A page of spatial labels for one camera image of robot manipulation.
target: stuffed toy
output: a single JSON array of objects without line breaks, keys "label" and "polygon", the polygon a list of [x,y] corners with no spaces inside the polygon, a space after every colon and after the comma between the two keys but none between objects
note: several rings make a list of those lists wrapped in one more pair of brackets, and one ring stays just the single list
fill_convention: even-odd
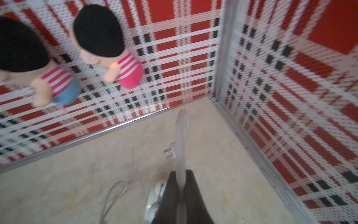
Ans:
[{"label": "stuffed toy", "polygon": [[142,63],[125,48],[119,22],[109,9],[84,6],[73,22],[71,39],[85,63],[108,68],[105,81],[116,81],[126,89],[139,85]]},{"label": "stuffed toy", "polygon": [[36,34],[23,23],[0,17],[0,81],[30,86],[33,106],[68,105],[81,92],[72,72],[50,59]]}]

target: pink striped shirt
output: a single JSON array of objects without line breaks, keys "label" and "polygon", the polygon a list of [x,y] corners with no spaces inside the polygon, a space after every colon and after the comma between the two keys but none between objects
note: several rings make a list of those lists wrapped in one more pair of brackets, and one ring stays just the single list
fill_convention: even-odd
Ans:
[{"label": "pink striped shirt", "polygon": [[118,61],[121,67],[121,73],[117,77],[117,81],[129,76],[138,66],[140,61],[131,53],[127,54],[124,58]]},{"label": "pink striped shirt", "polygon": [[52,97],[56,97],[62,93],[68,87],[72,78],[73,74],[61,66],[57,66],[41,76],[41,79],[51,86]]}]

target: metal trim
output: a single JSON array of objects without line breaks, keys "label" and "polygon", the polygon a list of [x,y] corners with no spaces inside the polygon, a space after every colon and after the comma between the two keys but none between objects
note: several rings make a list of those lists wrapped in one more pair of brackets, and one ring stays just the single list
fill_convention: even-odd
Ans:
[{"label": "metal trim", "polygon": [[231,128],[233,133],[239,139],[241,144],[245,147],[251,159],[255,165],[260,169],[262,174],[265,176],[267,181],[271,184],[277,195],[280,197],[286,208],[293,215],[293,217],[300,224],[318,224],[317,219],[312,213],[306,208],[303,202],[298,198],[294,191],[283,179],[281,174],[268,160],[263,151],[257,145],[257,143],[251,138],[251,136],[243,129],[242,126],[238,125],[234,117],[226,109],[221,99],[217,97],[217,103],[215,104],[219,113],[225,119],[228,126]]},{"label": "metal trim", "polygon": [[[195,100],[204,98],[206,96],[207,95],[198,97]],[[86,135],[80,136],[80,137],[75,138],[73,140],[70,140],[68,142],[64,142],[64,143],[61,143],[59,145],[53,146],[53,147],[51,147],[51,148],[49,148],[47,150],[43,150],[43,151],[34,153],[32,155],[26,156],[25,158],[18,159],[16,161],[6,163],[6,164],[0,166],[0,174],[5,173],[5,172],[10,171],[10,170],[13,170],[13,169],[16,169],[18,167],[24,166],[24,165],[29,164],[31,162],[35,162],[35,161],[37,161],[39,159],[42,159],[42,158],[45,158],[47,156],[53,155],[55,153],[61,152],[61,151],[65,150],[65,149],[74,147],[76,145],[82,144],[82,143],[87,142],[89,140],[98,138],[100,136],[103,136],[104,134],[108,134],[108,133],[111,133],[113,131],[119,130],[121,128],[125,128],[125,127],[127,127],[129,125],[135,124],[135,123],[137,123],[139,121],[142,121],[142,120],[145,120],[147,118],[154,117],[154,116],[159,115],[159,114],[161,114],[163,112],[170,111],[172,109],[178,108],[178,107],[180,107],[182,105],[191,103],[191,102],[193,102],[195,100],[189,100],[189,101],[187,101],[185,103],[182,103],[182,104],[179,104],[179,105],[176,105],[176,106],[173,106],[173,107],[164,108],[164,109],[157,110],[157,111],[154,111],[154,112],[151,112],[151,113],[148,113],[148,114],[144,114],[142,116],[138,116],[138,117],[126,120],[124,122],[121,122],[119,124],[115,124],[115,125],[112,125],[112,126],[109,126],[109,127],[106,127],[106,128],[102,128],[102,129],[100,129],[98,131],[88,133]]]},{"label": "metal trim", "polygon": [[236,19],[236,9],[238,5],[238,0],[226,0],[224,8],[224,17],[221,22],[220,29],[220,41],[218,49],[218,60],[217,66],[215,69],[215,81],[213,86],[213,95],[220,95],[220,90],[222,87],[222,82],[225,76],[225,65],[229,57],[228,52],[230,52],[231,37],[233,33],[233,26]]}]

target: power cord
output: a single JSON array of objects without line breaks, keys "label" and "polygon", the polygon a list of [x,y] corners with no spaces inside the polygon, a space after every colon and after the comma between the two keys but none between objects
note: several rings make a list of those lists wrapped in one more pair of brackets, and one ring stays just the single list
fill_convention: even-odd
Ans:
[{"label": "power cord", "polygon": [[[134,167],[134,149],[132,148],[132,167]],[[113,186],[109,189],[108,193],[107,193],[107,196],[106,196],[106,200],[105,200],[105,203],[103,204],[103,208],[102,208],[102,212],[101,212],[101,218],[100,218],[100,224],[107,224],[107,221],[105,220],[108,212],[111,210],[111,208],[113,207],[113,205],[117,202],[117,200],[124,194],[124,192],[126,192],[134,178],[134,173],[132,174],[131,176],[131,180],[129,182],[126,182],[126,181],[123,181],[123,180],[120,180],[120,181],[117,181],[115,184],[113,184]],[[117,194],[114,198],[113,198],[113,201],[112,203],[109,205],[109,207],[106,209],[106,204],[107,204],[107,201],[108,201],[108,198],[110,197],[113,189],[118,186],[118,185],[123,185],[124,188],[121,190],[121,192],[119,192],[119,194]]]}]

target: beige floor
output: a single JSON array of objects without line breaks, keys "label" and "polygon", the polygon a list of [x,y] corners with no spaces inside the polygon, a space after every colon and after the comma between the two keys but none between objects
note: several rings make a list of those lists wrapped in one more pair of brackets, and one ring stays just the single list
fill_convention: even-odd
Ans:
[{"label": "beige floor", "polygon": [[107,223],[147,223],[149,191],[173,167],[162,154],[181,108],[191,117],[186,165],[214,222],[296,223],[207,98],[0,175],[0,223],[98,224],[109,188],[129,179]]}]

